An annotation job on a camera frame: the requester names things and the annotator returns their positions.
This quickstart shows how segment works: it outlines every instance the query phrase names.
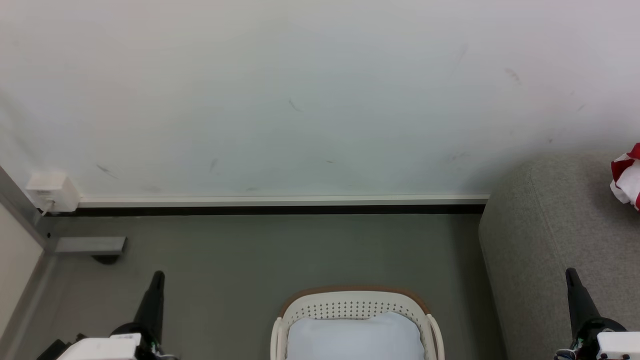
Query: basket rim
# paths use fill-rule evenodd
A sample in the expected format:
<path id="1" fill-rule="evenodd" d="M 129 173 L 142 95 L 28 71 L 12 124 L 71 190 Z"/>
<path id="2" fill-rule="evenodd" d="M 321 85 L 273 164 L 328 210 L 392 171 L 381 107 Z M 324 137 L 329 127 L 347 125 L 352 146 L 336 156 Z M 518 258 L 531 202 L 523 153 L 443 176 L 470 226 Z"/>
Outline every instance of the basket rim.
<path id="1" fill-rule="evenodd" d="M 280 318 L 283 317 L 284 314 L 287 312 L 287 309 L 289 308 L 289 306 L 293 304 L 294 301 L 300 299 L 301 297 L 305 297 L 307 295 L 316 295 L 320 293 L 337 293 L 337 292 L 343 292 L 343 291 L 377 291 L 377 292 L 383 292 L 383 293 L 396 293 L 396 294 L 404 295 L 409 299 L 412 299 L 416 304 L 418 304 L 418 306 L 420 306 L 420 308 L 422 309 L 422 312 L 424 312 L 425 315 L 431 314 L 431 312 L 429 311 L 429 308 L 424 303 L 422 298 L 420 298 L 418 294 L 416 294 L 411 290 L 402 289 L 402 288 L 391 288 L 388 286 L 377 286 L 377 285 L 372 285 L 372 286 L 338 285 L 338 286 L 321 286 L 319 288 L 306 289 L 306 290 L 302 290 L 295 293 L 294 295 L 289 297 L 287 301 L 285 301 L 284 305 L 280 310 L 280 313 L 278 314 L 278 317 Z"/>

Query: red and white cloth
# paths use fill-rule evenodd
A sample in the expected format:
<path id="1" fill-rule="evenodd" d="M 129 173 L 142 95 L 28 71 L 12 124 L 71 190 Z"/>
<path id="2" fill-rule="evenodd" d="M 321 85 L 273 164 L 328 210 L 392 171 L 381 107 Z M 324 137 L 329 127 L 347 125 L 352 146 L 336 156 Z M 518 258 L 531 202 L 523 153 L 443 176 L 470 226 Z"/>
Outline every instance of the red and white cloth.
<path id="1" fill-rule="evenodd" d="M 611 162 L 611 191 L 623 204 L 628 202 L 640 211 L 640 143 L 631 152 Z"/>

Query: sofa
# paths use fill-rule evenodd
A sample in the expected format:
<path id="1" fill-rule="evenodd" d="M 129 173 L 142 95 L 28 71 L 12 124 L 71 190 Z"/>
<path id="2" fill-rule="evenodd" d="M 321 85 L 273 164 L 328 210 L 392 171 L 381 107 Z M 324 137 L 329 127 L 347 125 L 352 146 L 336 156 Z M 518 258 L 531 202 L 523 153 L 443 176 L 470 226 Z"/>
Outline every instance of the sofa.
<path id="1" fill-rule="evenodd" d="M 569 347 L 568 267 L 602 316 L 640 331 L 640 214 L 609 188 L 623 152 L 529 161 L 491 194 L 479 237 L 509 360 Z"/>

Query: white plastic basket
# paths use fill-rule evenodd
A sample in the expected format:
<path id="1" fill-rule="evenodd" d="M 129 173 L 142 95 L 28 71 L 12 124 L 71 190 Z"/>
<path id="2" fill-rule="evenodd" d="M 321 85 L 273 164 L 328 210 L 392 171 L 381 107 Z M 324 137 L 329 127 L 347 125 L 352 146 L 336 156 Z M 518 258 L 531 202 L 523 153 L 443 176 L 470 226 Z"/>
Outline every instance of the white plastic basket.
<path id="1" fill-rule="evenodd" d="M 420 331 L 425 360 L 444 360 L 438 323 L 416 294 L 377 286 L 318 288 L 293 296 L 271 332 L 271 360 L 285 360 L 291 325 L 302 319 L 368 319 L 393 311 L 413 321 Z"/>

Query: gray floor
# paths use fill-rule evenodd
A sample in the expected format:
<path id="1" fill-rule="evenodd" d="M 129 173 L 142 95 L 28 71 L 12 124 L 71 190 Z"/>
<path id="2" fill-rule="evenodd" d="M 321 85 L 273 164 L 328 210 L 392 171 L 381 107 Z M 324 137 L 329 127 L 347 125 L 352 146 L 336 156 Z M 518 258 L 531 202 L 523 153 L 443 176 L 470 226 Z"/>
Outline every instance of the gray floor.
<path id="1" fill-rule="evenodd" d="M 57 236 L 129 237 L 105 266 L 59 258 L 18 359 L 78 332 L 131 321 L 152 274 L 166 274 L 165 350 L 195 359 L 268 359 L 271 326 L 293 293 L 333 284 L 417 292 L 448 359 L 502 360 L 477 240 L 479 215 L 66 218 Z"/>

